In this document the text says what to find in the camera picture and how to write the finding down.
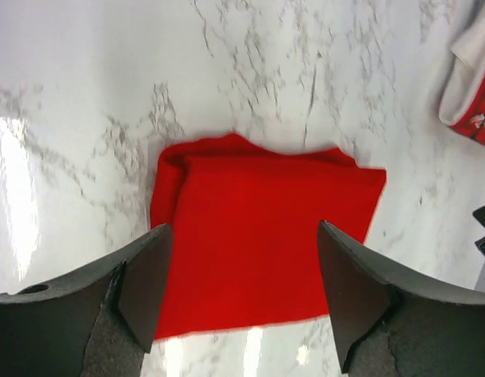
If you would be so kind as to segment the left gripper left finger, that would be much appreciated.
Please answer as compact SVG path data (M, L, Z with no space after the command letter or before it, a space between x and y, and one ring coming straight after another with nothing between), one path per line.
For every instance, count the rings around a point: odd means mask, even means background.
M158 225L62 276L0 294L0 376L139 376L173 233Z

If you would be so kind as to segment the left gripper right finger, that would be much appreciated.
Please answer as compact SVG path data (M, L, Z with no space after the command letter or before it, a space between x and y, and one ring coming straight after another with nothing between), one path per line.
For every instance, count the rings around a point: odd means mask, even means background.
M348 376L485 376L485 293L426 276L318 226L336 354Z

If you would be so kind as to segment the plain red t-shirt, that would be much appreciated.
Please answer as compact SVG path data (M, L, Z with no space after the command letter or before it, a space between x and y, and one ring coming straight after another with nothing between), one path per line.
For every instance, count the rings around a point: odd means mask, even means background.
M364 241L386 179L338 148L282 155L237 134L165 148L150 221L173 247L156 338L326 315L318 225Z

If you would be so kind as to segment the folded red Coca-Cola t-shirt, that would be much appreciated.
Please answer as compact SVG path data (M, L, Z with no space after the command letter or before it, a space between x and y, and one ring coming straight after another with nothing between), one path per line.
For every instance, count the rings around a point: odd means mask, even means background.
M485 146L485 1L450 46L454 65L439 104L439 119Z

